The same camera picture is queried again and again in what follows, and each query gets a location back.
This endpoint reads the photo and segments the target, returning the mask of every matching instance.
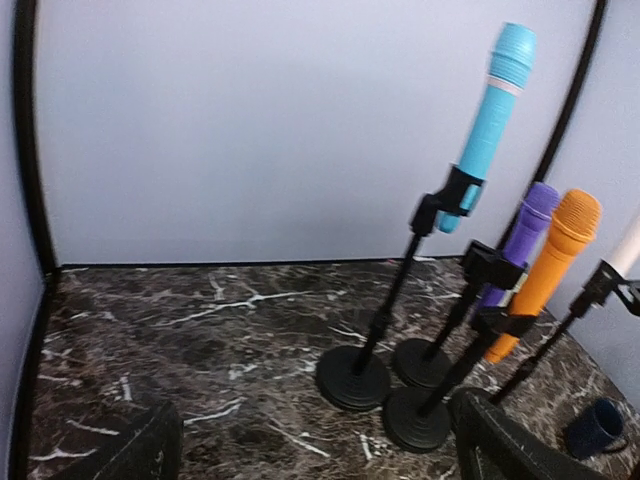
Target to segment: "marble floor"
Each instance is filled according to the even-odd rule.
[[[378,353],[433,338],[462,286],[455,259],[419,259]],[[460,478],[454,438],[404,453],[379,412],[350,414],[316,391],[326,349],[359,344],[394,262],[206,268],[81,269],[63,273],[42,350],[30,480],[90,455],[137,414],[172,401],[184,419],[181,479]],[[466,383],[495,391],[554,327],[545,314],[516,354],[481,363]],[[457,357],[465,326],[445,346]],[[395,385],[399,381],[393,377]],[[626,479],[640,456],[640,417],[589,356],[564,338],[507,412],[562,449],[561,427],[595,397],[619,403],[631,447],[586,463]]]

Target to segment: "dark blue cup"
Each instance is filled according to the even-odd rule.
[[[626,447],[626,441],[614,449],[607,447],[621,438],[623,427],[624,420],[613,402],[599,398],[564,429],[564,442],[569,453],[579,460],[596,453],[619,452]]]

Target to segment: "orange microphone head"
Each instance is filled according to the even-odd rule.
[[[529,276],[509,306],[510,315],[539,315],[562,281],[575,257],[591,243],[598,229],[602,207],[582,190],[569,190],[551,215],[547,241]],[[519,339],[509,334],[493,344],[485,355],[497,363],[516,347]]]

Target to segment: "stand base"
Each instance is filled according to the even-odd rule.
[[[429,395],[431,390],[402,387],[389,396],[382,410],[387,436],[407,452],[431,452],[446,441],[451,431],[449,413],[442,403],[428,416],[418,415]]]
[[[424,354],[431,342],[421,338],[410,338],[398,344],[393,352],[393,369],[405,384],[413,387],[435,388],[444,380],[451,368],[451,360],[442,351],[430,362]]]
[[[462,415],[462,406],[464,405],[463,399],[467,395],[478,395],[487,401],[491,398],[491,394],[489,392],[478,387],[462,387],[453,392],[449,402],[447,402],[447,410],[451,417],[451,427],[454,432],[458,429],[458,421]]]
[[[375,355],[361,375],[352,373],[359,353],[358,347],[337,347],[325,352],[316,366],[316,385],[322,396],[336,407],[352,412],[380,406],[391,390],[389,372]]]

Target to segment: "black microphone stand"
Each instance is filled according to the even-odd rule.
[[[445,186],[422,197],[411,221],[413,236],[404,260],[382,306],[371,319],[369,335],[362,348],[344,345],[325,352],[316,366],[316,385],[333,405],[344,410],[367,411],[382,403],[391,388],[389,373],[373,353],[392,322],[393,306],[422,239],[431,234],[438,212],[466,216],[470,209],[460,207],[468,189],[480,188],[483,181],[453,166]]]
[[[510,263],[501,252],[476,240],[469,244],[460,264],[467,285],[451,308],[436,339],[429,342],[422,338],[410,338],[398,344],[394,350],[393,369],[407,385],[433,388],[440,384],[452,365],[442,346],[451,332],[463,322],[485,284],[510,290],[526,269]]]
[[[485,307],[475,314],[478,335],[434,388],[402,387],[385,402],[382,421],[388,437],[403,450],[427,453],[441,446],[451,430],[444,398],[473,370],[491,345],[513,323],[535,317],[510,316],[504,307]]]
[[[553,348],[573,322],[584,317],[593,305],[604,305],[611,292],[616,293],[629,312],[635,316],[640,316],[640,282],[625,280],[611,265],[604,260],[601,261],[589,281],[584,285],[580,295],[571,303],[569,314],[562,320],[551,338],[543,343],[533,356],[522,362],[511,379],[491,396],[491,403],[494,405],[499,404],[518,385],[527,380],[540,363],[540,360],[542,360],[542,357]]]

